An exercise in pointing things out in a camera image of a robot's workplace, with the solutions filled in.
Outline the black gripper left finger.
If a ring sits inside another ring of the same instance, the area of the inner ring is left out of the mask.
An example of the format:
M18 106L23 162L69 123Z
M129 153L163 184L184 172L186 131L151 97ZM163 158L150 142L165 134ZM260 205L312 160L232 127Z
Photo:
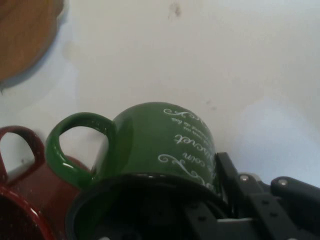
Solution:
M202 202L126 200L115 203L86 240L212 240L217 220Z

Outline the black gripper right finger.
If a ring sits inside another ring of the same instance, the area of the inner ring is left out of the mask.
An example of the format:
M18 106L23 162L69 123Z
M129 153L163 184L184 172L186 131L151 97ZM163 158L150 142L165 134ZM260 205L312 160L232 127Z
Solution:
M227 204L240 219L248 218L260 240L318 240L320 189L280 176L267 185L238 173L227 153L217 153L218 175Z

